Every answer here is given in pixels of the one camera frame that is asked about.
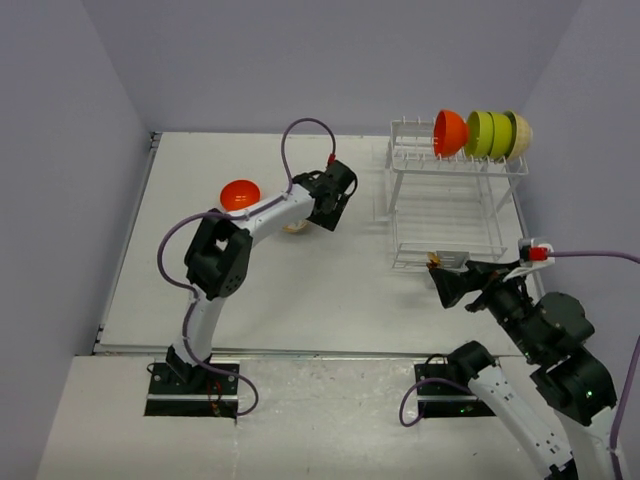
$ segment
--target dish rack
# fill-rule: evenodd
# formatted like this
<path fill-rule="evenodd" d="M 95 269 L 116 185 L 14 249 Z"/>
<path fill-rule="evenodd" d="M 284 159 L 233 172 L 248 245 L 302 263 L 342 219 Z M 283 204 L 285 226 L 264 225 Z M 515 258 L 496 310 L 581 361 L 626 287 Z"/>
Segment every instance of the dish rack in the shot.
<path fill-rule="evenodd" d="M 425 269 L 427 252 L 437 252 L 446 268 L 468 259 L 497 261 L 507 247 L 498 212 L 529 173 L 521 156 L 448 158 L 433 153 L 434 120 L 391 122 L 385 168 L 383 212 L 376 220 L 391 223 L 393 268 Z M 508 179 L 499 196 L 491 179 Z"/>

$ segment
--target yellow bowl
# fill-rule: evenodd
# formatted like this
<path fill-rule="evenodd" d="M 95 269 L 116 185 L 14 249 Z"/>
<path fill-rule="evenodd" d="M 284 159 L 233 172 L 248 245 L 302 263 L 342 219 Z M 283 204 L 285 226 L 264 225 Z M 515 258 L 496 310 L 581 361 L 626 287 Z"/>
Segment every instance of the yellow bowl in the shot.
<path fill-rule="evenodd" d="M 489 115 L 493 119 L 493 145 L 491 145 L 489 156 L 494 160 L 498 160 L 509 150 L 511 138 L 513 137 L 513 128 L 511 127 L 511 120 L 506 115 L 497 112 L 489 112 Z"/>
<path fill-rule="evenodd" d="M 531 130 L 529 122 L 517 113 L 507 110 L 504 114 L 509 117 L 513 129 L 509 150 L 507 150 L 506 153 L 507 160 L 511 160 L 519 157 L 529 148 L 531 139 L 533 138 L 533 130 Z"/>
<path fill-rule="evenodd" d="M 464 146 L 467 156 L 486 157 L 493 145 L 493 119 L 487 112 L 474 110 L 467 118 L 469 141 Z"/>

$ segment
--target red bowl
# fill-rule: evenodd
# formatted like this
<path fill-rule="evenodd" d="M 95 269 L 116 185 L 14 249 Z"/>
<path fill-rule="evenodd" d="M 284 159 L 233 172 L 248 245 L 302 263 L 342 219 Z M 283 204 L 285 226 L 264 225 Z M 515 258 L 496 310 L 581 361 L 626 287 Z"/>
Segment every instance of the red bowl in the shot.
<path fill-rule="evenodd" d="M 250 180 L 234 180 L 220 192 L 220 203 L 227 212 L 242 210 L 260 201 L 260 189 Z"/>
<path fill-rule="evenodd" d="M 469 127 L 464 119 L 451 110 L 440 110 L 433 128 L 433 152 L 450 157 L 469 140 Z"/>

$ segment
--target lavender wall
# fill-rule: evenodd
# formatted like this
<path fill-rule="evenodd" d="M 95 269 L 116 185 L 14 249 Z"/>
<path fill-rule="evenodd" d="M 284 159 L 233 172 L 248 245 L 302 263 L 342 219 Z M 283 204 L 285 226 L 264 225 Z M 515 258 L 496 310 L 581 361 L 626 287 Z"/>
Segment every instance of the lavender wall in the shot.
<path fill-rule="evenodd" d="M 386 133 L 443 107 L 520 108 L 579 0 L 83 0 L 156 130 Z"/>
<path fill-rule="evenodd" d="M 530 233 L 556 249 L 639 254 L 640 4 L 585 0 L 526 103 L 534 128 L 531 174 L 520 199 Z M 582 300 L 596 335 L 588 347 L 618 390 L 640 334 L 640 268 L 618 260 L 558 260 L 547 290 Z M 640 475 L 640 380 L 622 439 Z"/>
<path fill-rule="evenodd" d="M 0 478 L 35 477 L 88 353 L 148 134 L 79 0 L 0 6 Z"/>

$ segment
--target white table surface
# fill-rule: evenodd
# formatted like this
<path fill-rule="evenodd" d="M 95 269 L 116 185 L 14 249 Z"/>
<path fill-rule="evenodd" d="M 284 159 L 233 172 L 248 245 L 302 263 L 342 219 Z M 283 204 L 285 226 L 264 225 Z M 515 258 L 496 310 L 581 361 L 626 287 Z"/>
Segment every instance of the white table surface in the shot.
<path fill-rule="evenodd" d="M 180 219 L 218 206 L 222 187 L 254 180 L 263 195 L 285 184 L 280 135 L 166 133 L 151 169 L 102 335 L 106 351 L 161 351 L 173 342 L 187 293 L 166 284 L 155 256 Z M 443 310 L 424 277 L 391 270 L 389 226 L 373 220 L 373 186 L 387 137 L 338 136 L 338 158 L 359 175 L 360 188 L 334 233 L 311 226 L 274 235 L 257 247 L 242 288 L 225 305 L 213 346 L 342 352 L 449 352 L 475 339 L 493 354 L 519 354 L 488 313 L 461 305 Z M 296 172 L 322 168 L 325 136 L 294 135 L 287 152 Z M 493 181 L 499 198 L 506 180 Z M 513 203 L 499 214 L 513 260 L 522 233 Z M 166 251 L 168 271 L 184 278 L 183 256 L 196 225 L 179 232 Z"/>
<path fill-rule="evenodd" d="M 406 429 L 398 405 L 413 383 L 400 360 L 243 360 L 261 393 L 234 426 L 214 418 L 144 417 L 145 357 L 78 357 L 38 480 L 539 480 L 495 417 L 430 419 Z M 563 437 L 520 357 L 513 387 Z M 241 408 L 249 402 L 241 384 Z M 415 416 L 414 399 L 407 417 Z"/>

